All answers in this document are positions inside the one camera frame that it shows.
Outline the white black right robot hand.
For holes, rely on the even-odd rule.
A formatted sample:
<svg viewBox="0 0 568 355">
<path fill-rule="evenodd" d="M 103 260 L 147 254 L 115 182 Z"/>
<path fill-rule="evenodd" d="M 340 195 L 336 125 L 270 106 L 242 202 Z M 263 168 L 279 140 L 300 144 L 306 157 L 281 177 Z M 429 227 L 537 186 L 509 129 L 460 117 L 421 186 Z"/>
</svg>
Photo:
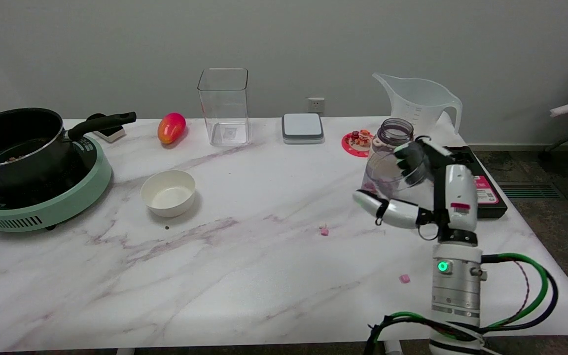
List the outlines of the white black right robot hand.
<svg viewBox="0 0 568 355">
<path fill-rule="evenodd" d="M 400 175 L 390 194 L 358 189 L 353 200 L 375 219 L 402 229 L 433 224 L 440 243 L 476 247 L 478 198 L 471 170 L 430 137 L 417 137 L 393 152 Z"/>
</svg>

